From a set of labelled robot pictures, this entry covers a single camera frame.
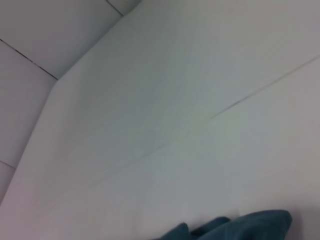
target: white panel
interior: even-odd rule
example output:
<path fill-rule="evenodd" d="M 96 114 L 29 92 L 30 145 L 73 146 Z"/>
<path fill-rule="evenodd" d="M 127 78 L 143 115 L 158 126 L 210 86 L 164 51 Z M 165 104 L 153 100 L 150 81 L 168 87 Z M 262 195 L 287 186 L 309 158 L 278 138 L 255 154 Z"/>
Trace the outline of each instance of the white panel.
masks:
<path fill-rule="evenodd" d="M 2 0 L 0 38 L 60 78 L 119 18 L 105 0 Z"/>
<path fill-rule="evenodd" d="M 3 226 L 2 219 L 21 204 L 12 204 L 22 191 L 15 177 L 3 205 L 11 212 L 0 209 L 0 230 L 3 236 L 16 237 L 12 239 L 32 232 L 27 240 L 153 239 L 182 221 L 193 226 L 220 215 L 281 208 L 292 212 L 295 224 L 302 224 L 301 238 L 288 239 L 316 240 L 319 75 L 318 59 L 170 146 L 120 172 L 100 176 L 51 208 L 37 209 L 29 216 L 34 222 L 28 230 L 21 220 L 21 233 L 13 224 L 5 235 L 10 226 Z"/>
<path fill-rule="evenodd" d="M 55 82 L 0 41 L 0 161 L 17 167 Z"/>
<path fill-rule="evenodd" d="M 120 13 L 128 14 L 133 10 L 142 0 L 108 0 Z"/>
<path fill-rule="evenodd" d="M 10 181 L 15 173 L 15 169 L 0 162 L 0 204 L 4 198 Z"/>
<path fill-rule="evenodd" d="M 318 190 L 296 166 L 318 155 L 319 62 L 217 115 L 318 56 L 319 7 L 143 1 L 53 88 L 0 208 L 4 239 L 140 239 L 244 213 L 247 196 L 304 205 Z"/>

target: teal towel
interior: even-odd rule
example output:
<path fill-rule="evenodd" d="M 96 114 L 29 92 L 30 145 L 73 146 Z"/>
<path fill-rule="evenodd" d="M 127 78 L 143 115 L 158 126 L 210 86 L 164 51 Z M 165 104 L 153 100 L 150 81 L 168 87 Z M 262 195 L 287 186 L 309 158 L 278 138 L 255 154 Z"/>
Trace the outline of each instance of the teal towel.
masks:
<path fill-rule="evenodd" d="M 288 211 L 260 211 L 235 220 L 218 217 L 192 232 L 181 223 L 160 240 L 284 240 L 291 222 Z"/>

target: white tile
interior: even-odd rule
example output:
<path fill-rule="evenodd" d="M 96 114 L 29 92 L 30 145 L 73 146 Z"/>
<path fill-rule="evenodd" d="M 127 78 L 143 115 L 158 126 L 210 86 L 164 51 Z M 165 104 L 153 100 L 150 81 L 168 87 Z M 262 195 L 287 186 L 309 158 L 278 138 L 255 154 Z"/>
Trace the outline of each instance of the white tile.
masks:
<path fill-rule="evenodd" d="M 131 12 L 142 0 L 109 0 L 109 2 L 123 15 Z"/>
<path fill-rule="evenodd" d="M 55 82 L 0 41 L 0 161 L 17 167 Z"/>
<path fill-rule="evenodd" d="M 0 205 L 15 173 L 15 169 L 0 162 Z"/>
<path fill-rule="evenodd" d="M 119 18 L 104 0 L 2 0 L 0 39 L 60 78 Z"/>

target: teal fabric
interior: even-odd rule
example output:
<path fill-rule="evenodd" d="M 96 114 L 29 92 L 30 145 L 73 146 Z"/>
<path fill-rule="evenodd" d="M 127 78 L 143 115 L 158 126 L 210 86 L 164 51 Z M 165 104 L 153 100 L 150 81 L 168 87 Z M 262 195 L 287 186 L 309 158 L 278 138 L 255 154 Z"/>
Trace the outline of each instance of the teal fabric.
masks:
<path fill-rule="evenodd" d="M 284 240 L 291 222 L 288 211 L 260 211 L 235 220 L 219 217 L 192 232 L 181 223 L 160 240 Z"/>

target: tile grout line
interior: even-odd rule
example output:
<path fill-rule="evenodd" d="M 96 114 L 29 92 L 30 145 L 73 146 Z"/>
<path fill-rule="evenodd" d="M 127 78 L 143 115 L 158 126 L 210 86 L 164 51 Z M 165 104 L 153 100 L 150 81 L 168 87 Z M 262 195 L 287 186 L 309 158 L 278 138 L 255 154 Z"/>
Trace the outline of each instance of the tile grout line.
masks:
<path fill-rule="evenodd" d="M 242 103 L 243 101 L 245 101 L 245 100 L 253 97 L 254 95 L 256 95 L 256 94 L 264 91 L 265 89 L 269 88 L 269 87 L 272 86 L 273 84 L 276 84 L 276 83 L 280 82 L 282 79 L 284 79 L 284 78 L 286 78 L 286 77 L 294 74 L 295 72 L 299 71 L 300 69 L 304 68 L 304 67 L 307 66 L 308 64 L 311 64 L 312 62 L 314 62 L 314 61 L 316 61 L 316 60 L 318 60 L 318 59 L 320 59 L 320 54 L 317 55 L 317 56 L 315 56 L 315 57 L 313 57 L 313 58 L 311 58 L 311 59 L 308 60 L 307 62 L 305 62 L 305 63 L 303 63 L 303 64 L 295 67 L 294 69 L 288 71 L 287 73 L 285 73 L 285 74 L 283 74 L 283 75 L 280 75 L 280 76 L 279 76 L 278 78 L 276 78 L 274 81 L 268 83 L 268 84 L 265 85 L 265 86 L 262 86 L 262 87 L 258 88 L 258 89 L 257 89 L 256 91 L 254 91 L 253 93 L 251 93 L 251 94 L 249 94 L 249 95 L 241 98 L 240 100 L 236 101 L 235 103 L 231 104 L 230 106 L 227 106 L 225 109 L 223 109 L 223 110 L 219 111 L 218 113 L 214 114 L 213 116 L 211 116 L 211 117 L 209 118 L 209 120 L 212 120 L 212 119 L 214 119 L 215 117 L 223 114 L 224 112 L 228 111 L 229 109 L 233 108 L 234 106 L 236 106 L 236 105 Z"/>
<path fill-rule="evenodd" d="M 124 15 L 109 0 L 105 0 L 121 17 Z"/>
<path fill-rule="evenodd" d="M 7 167 L 9 167 L 9 168 L 11 168 L 11 169 L 16 170 L 16 168 L 15 168 L 14 166 L 11 166 L 10 164 L 8 164 L 8 163 L 6 163 L 6 162 L 4 162 L 4 161 L 1 161 L 1 160 L 0 160 L 0 163 L 6 165 Z"/>
<path fill-rule="evenodd" d="M 23 55 L 21 52 L 19 52 L 17 49 L 15 49 L 13 46 L 11 46 L 10 44 L 8 44 L 7 42 L 5 42 L 4 40 L 2 40 L 0 38 L 0 41 L 3 42 L 5 45 L 7 45 L 9 48 L 11 48 L 12 50 L 15 50 L 18 54 L 20 54 L 22 57 L 24 57 L 25 59 L 27 59 L 29 62 L 31 62 L 32 64 L 36 65 L 38 68 L 40 68 L 42 71 L 46 72 L 47 74 L 49 74 L 51 77 L 53 77 L 55 80 L 58 80 L 58 78 L 56 78 L 55 76 L 53 76 L 50 72 L 48 72 L 47 70 L 43 69 L 41 66 L 39 66 L 38 64 L 36 64 L 34 61 L 32 61 L 30 58 L 28 58 L 27 56 Z"/>

